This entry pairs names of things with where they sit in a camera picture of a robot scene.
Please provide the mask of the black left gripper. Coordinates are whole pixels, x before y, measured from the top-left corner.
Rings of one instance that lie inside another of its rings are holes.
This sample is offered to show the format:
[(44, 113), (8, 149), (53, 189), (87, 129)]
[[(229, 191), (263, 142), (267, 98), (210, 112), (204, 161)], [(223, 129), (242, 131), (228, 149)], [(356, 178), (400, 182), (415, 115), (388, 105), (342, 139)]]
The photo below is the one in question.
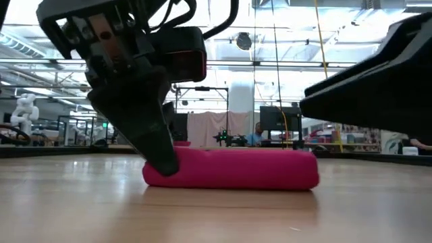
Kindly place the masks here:
[[(87, 65), (91, 86), (104, 83), (136, 66), (144, 53), (138, 41), (151, 31), (149, 19), (167, 0), (42, 0), (39, 26), (64, 59), (74, 53)], [(180, 163), (173, 148), (172, 101), (164, 67), (117, 78), (92, 89), (88, 99), (135, 151), (163, 176), (177, 173)]]

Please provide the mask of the person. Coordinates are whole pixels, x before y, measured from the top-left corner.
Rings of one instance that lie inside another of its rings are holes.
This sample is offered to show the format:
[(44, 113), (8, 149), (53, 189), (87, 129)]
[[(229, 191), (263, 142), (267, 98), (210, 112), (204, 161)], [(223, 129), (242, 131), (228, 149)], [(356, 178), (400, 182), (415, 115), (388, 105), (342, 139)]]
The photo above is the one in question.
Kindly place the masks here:
[(260, 146), (263, 140), (263, 129), (261, 123), (257, 122), (254, 132), (246, 136), (246, 146)]

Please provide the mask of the pink curtain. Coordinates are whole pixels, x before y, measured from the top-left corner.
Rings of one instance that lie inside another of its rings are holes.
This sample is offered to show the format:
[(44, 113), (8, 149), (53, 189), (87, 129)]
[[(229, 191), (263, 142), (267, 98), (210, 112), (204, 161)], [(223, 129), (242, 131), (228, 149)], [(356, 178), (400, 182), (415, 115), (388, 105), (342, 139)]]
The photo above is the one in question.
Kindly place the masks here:
[(213, 136), (222, 130), (229, 135), (249, 135), (259, 122), (259, 113), (189, 113), (187, 121), (188, 141), (192, 147), (218, 146)]

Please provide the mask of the person's forearm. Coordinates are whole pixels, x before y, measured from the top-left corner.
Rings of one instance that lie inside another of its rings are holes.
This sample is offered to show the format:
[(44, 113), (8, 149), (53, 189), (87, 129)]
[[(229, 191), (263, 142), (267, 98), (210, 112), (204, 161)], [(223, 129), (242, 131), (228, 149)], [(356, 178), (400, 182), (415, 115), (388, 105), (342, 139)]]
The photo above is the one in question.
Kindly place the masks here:
[(423, 144), (422, 142), (420, 142), (419, 140), (417, 140), (415, 138), (410, 139), (410, 143), (412, 146), (415, 146), (418, 149), (423, 149), (426, 151), (432, 151), (432, 146)]

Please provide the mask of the wide black monitor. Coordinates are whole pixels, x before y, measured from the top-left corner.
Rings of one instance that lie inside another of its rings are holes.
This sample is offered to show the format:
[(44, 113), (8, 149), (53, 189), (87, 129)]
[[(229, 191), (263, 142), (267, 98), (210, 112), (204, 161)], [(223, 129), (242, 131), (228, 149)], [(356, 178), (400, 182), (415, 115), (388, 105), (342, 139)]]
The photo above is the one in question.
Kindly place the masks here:
[(267, 131), (287, 130), (299, 132), (302, 129), (299, 107), (260, 106), (261, 129)]

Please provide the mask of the leaf patterned cloth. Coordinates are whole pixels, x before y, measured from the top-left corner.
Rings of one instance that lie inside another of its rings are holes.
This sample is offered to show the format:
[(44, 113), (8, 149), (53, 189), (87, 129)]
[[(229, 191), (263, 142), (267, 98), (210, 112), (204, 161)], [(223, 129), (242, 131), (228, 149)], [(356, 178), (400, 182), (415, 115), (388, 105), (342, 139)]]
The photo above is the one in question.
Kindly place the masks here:
[(401, 155), (405, 140), (408, 140), (406, 134), (382, 130), (381, 153), (385, 155)]

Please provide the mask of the shelf with colourful boxes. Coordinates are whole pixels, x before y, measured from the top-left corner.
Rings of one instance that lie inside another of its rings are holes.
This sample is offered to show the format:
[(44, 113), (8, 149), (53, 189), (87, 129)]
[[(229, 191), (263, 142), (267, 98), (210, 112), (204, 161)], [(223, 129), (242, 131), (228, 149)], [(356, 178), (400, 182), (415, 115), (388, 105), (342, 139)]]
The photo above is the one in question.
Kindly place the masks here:
[(305, 137), (305, 143), (312, 144), (341, 144), (340, 132), (335, 129), (314, 130)]

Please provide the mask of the long ceiling light strip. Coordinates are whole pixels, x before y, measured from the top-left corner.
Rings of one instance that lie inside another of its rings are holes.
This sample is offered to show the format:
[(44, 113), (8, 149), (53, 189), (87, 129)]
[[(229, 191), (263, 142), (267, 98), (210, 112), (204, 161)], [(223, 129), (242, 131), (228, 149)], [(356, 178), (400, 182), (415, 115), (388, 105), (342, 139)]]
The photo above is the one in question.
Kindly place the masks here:
[[(27, 63), (27, 64), (80, 64), (86, 62), (82, 59), (12, 59), (0, 58), (0, 63)], [(324, 67), (323, 62), (314, 61), (207, 61), (208, 65), (236, 65), (236, 66), (284, 66), (284, 67)]]

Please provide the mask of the white pillar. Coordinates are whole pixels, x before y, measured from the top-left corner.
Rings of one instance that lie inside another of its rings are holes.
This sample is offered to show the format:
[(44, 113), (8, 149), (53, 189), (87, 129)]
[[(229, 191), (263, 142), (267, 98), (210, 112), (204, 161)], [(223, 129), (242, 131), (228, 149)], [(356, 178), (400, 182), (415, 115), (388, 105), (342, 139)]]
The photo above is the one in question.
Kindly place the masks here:
[(229, 110), (248, 113), (254, 104), (254, 85), (251, 80), (234, 80), (229, 87)]

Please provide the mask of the red cloth towel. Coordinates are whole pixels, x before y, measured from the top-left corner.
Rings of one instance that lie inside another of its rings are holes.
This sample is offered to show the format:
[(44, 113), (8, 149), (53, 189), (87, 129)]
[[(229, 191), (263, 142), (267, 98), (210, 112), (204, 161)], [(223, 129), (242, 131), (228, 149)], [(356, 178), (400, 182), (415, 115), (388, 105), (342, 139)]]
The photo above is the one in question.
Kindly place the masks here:
[(149, 186), (249, 190), (310, 190), (319, 185), (317, 158), (306, 151), (266, 148), (175, 148), (179, 172), (164, 176), (145, 163)]

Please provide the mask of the small black monitor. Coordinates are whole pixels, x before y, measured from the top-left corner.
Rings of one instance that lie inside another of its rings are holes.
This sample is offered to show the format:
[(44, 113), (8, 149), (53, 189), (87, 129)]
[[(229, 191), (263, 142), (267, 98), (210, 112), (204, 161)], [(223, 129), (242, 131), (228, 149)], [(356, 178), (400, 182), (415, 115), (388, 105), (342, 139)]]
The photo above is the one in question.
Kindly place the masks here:
[(175, 141), (187, 141), (188, 139), (188, 114), (176, 113), (173, 119), (173, 139)]

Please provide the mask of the black frame stand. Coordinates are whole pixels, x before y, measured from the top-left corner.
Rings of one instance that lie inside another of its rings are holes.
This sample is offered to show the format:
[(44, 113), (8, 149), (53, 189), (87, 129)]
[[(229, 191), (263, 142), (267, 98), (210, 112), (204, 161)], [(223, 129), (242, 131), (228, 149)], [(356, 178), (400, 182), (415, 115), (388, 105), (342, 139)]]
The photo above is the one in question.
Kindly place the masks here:
[[(199, 92), (209, 92), (210, 90), (215, 90), (221, 98), (224, 98), (226, 102), (226, 115), (225, 115), (225, 129), (229, 128), (229, 88), (217, 88), (217, 87), (209, 87), (209, 86), (195, 86), (195, 87), (176, 87), (175, 88), (175, 113), (178, 113), (178, 101), (182, 97), (179, 95), (179, 92), (184, 90), (183, 95), (185, 95), (189, 90), (195, 90)], [(220, 93), (220, 90), (226, 91), (226, 96), (223, 96)]]

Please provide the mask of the floral patterned cloth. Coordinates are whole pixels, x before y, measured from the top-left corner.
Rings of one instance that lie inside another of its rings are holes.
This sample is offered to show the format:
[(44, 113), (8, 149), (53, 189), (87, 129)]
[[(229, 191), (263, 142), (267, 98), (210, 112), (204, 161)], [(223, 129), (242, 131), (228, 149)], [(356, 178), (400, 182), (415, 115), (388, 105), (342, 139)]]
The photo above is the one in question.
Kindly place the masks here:
[(344, 152), (381, 152), (381, 130), (376, 128), (342, 124), (341, 139)]

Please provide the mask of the black framed glass enclosure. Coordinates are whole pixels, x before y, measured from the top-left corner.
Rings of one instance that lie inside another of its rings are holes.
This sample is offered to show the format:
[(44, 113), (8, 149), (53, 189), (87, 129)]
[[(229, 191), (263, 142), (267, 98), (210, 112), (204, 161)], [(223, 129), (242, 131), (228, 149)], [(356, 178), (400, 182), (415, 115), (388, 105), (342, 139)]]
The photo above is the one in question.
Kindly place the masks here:
[(109, 142), (115, 133), (115, 128), (99, 116), (59, 115), (57, 130), (60, 146), (90, 146), (98, 140)]

